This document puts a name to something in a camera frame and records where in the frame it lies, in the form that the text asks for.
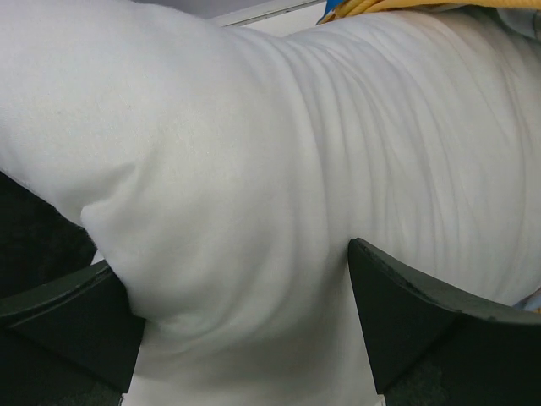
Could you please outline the blue and orange pillowcase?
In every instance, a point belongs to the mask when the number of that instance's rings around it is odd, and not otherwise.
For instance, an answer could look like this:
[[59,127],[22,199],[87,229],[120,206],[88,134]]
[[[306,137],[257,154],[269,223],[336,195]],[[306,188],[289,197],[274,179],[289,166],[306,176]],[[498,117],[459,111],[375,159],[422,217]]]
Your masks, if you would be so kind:
[[431,14],[447,13],[463,8],[481,8],[485,14],[507,30],[540,43],[540,1],[327,1],[318,25],[362,14],[374,14],[395,10],[415,10]]

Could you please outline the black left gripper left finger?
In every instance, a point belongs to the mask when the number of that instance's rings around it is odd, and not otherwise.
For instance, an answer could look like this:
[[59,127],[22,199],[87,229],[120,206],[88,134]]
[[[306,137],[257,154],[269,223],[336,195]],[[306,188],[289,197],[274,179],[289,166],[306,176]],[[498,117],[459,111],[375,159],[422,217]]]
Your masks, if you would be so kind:
[[1,403],[119,405],[145,320],[100,261],[43,283],[1,278]]

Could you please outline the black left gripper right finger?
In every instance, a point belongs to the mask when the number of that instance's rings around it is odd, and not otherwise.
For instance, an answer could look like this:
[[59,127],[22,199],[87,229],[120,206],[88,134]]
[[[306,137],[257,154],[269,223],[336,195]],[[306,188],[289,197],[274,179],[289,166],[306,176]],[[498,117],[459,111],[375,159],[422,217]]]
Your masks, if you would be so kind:
[[540,403],[540,316],[479,298],[353,239],[348,265],[387,405]]

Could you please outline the white pillow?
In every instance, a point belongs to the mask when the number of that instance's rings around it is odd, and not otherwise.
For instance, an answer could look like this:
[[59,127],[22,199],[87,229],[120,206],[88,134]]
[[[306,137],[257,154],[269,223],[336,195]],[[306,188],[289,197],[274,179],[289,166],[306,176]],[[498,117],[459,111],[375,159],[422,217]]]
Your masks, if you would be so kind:
[[128,405],[374,405],[350,239],[513,305],[540,284],[540,44],[478,9],[276,37],[1,4],[1,169],[147,321]]

